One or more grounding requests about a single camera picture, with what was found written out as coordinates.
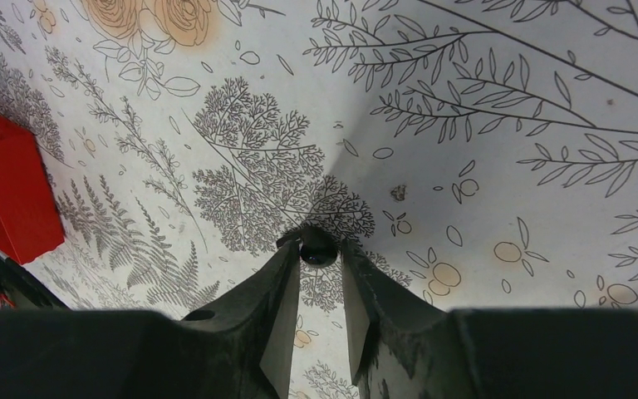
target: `tree illustration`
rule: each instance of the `tree illustration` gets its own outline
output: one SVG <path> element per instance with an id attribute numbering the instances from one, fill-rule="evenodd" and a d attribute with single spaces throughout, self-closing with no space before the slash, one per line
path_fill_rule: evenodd
<path id="1" fill-rule="evenodd" d="M 52 119 L 52 110 L 39 90 L 31 88 L 17 68 L 11 68 L 0 52 L 0 114 L 28 129 L 38 147 L 52 158 L 65 163 L 60 130 Z"/>
<path id="2" fill-rule="evenodd" d="M 471 8 L 481 7 L 485 14 L 497 13 L 511 18 L 513 23 L 527 24 L 538 18 L 558 17 L 560 9 L 568 7 L 568 11 L 580 13 L 598 26 L 591 33 L 593 40 L 619 34 L 638 46 L 638 4 L 627 0 L 622 7 L 607 7 L 606 15 L 596 15 L 579 0 L 458 0 L 449 6 L 423 1 L 455 17 L 454 23 L 471 26 L 461 30 L 426 27 L 413 18 L 390 13 L 393 2 L 367 1 L 360 11 L 353 2 L 341 6 L 332 2 L 330 7 L 324 7 L 328 3 L 317 2 L 317 16 L 312 22 L 314 28 L 321 29 L 322 38 L 311 39 L 312 46 L 305 55 L 314 57 L 316 66 L 330 66 L 334 73 L 347 70 L 347 75 L 355 83 L 360 82 L 366 92 L 385 90 L 379 95 L 381 105 L 371 114 L 394 124 L 395 136 L 410 132 L 432 135 L 438 143 L 470 142 L 478 135 L 498 131 L 514 129 L 533 137 L 552 126 L 565 126 L 580 131 L 591 146 L 565 145 L 559 150 L 535 144 L 534 150 L 540 156 L 518 163 L 544 173 L 539 185 L 554 181 L 563 187 L 578 183 L 606 185 L 609 197 L 630 181 L 638 180 L 638 130 L 621 129 L 599 115 L 587 115 L 586 105 L 577 101 L 571 87 L 599 81 L 637 99 L 638 91 L 613 81 L 604 72 L 582 66 L 570 50 L 560 57 L 532 44 L 528 38 L 512 36 L 459 11 L 468 4 Z M 633 20 L 636 29 L 619 28 L 610 22 L 619 16 Z M 396 26 L 395 30 L 384 28 L 389 22 Z M 486 52 L 471 48 L 493 39 L 513 44 L 521 53 L 513 57 L 511 51 L 502 54 L 492 47 Z M 530 54 L 547 57 L 547 70 L 533 70 Z M 545 94 L 535 89 L 542 86 L 542 81 L 554 90 Z M 630 139 L 611 140 L 605 137 L 607 132 L 629 135 Z"/>
<path id="3" fill-rule="evenodd" d="M 337 239 L 375 231 L 367 203 L 324 175 L 323 152 L 303 143 L 309 120 L 282 113 L 273 95 L 253 94 L 242 77 L 212 86 L 192 125 L 227 163 L 193 174 L 194 204 L 232 251 L 273 251 L 279 234 L 303 224 Z"/>

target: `wallpaper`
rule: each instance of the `wallpaper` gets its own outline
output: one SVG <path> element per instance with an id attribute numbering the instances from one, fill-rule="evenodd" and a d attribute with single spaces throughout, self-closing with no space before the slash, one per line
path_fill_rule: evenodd
<path id="1" fill-rule="evenodd" d="M 300 224 L 442 309 L 638 308 L 638 0 L 4 0 L 0 113 L 73 308 L 181 318 Z M 339 268 L 292 397 L 358 397 Z"/>

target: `stain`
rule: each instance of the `stain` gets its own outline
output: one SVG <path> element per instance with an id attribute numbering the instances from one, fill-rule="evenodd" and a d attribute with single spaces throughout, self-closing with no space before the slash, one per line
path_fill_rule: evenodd
<path id="1" fill-rule="evenodd" d="M 392 199 L 395 200 L 396 202 L 404 201 L 406 194 L 407 194 L 406 185 L 398 185 L 390 191 L 390 197 L 392 197 Z"/>

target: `red object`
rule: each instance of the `red object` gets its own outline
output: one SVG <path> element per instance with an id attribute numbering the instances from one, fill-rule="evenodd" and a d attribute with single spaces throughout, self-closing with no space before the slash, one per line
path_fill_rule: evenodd
<path id="1" fill-rule="evenodd" d="M 63 242 L 34 137 L 0 116 L 0 250 L 27 264 Z"/>

